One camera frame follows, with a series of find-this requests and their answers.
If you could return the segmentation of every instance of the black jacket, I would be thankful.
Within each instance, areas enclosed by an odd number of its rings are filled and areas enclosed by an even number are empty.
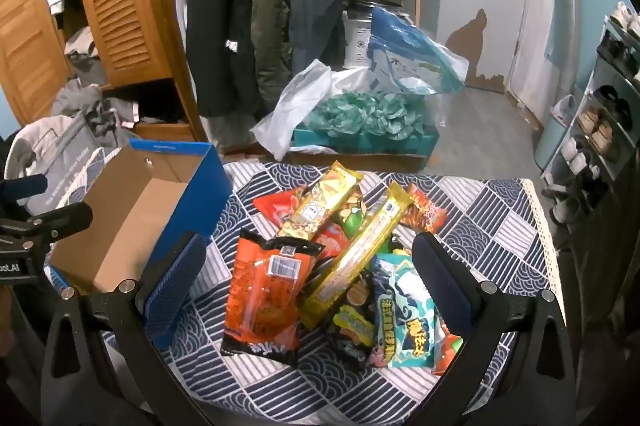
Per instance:
[[[237,111],[260,117],[255,80],[251,0],[188,0],[186,54],[196,86],[198,112],[219,117]],[[226,42],[237,41],[238,53]]]

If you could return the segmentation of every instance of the open blue cardboard box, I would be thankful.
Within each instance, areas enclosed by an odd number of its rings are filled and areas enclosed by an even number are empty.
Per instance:
[[[185,231],[208,241],[231,190],[210,144],[132,140],[84,197],[91,226],[56,244],[50,266],[80,293],[111,292],[139,280]]]

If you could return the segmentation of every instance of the long yellow snack package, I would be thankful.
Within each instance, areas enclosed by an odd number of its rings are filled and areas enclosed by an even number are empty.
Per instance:
[[[278,236],[312,240],[318,229],[342,207],[363,178],[362,173],[348,170],[335,161],[291,217],[282,224]]]
[[[412,203],[407,192],[395,181],[391,182],[380,209],[351,245],[336,257],[311,295],[300,303],[300,320],[307,329],[313,329],[351,286]]]

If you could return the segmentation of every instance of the teal box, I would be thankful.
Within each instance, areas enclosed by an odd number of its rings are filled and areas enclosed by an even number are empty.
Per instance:
[[[411,135],[403,141],[394,141],[385,136],[364,133],[330,137],[299,126],[293,131],[293,145],[324,146],[338,153],[422,155],[428,160],[440,134],[435,127],[426,128],[425,131],[425,135]]]

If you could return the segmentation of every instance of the metal bolt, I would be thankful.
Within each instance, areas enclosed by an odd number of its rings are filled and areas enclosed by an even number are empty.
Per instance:
[[[498,287],[492,281],[483,281],[480,284],[480,288],[482,289],[482,292],[485,292],[487,294],[495,294],[498,292]]]
[[[136,288],[136,282],[133,280],[121,281],[120,285],[118,285],[118,290],[123,294],[128,294],[135,288]]]
[[[70,300],[74,295],[76,295],[76,290],[73,287],[67,287],[62,291],[63,300]]]
[[[542,289],[542,299],[551,303],[556,299],[556,295],[553,294],[549,289]]]

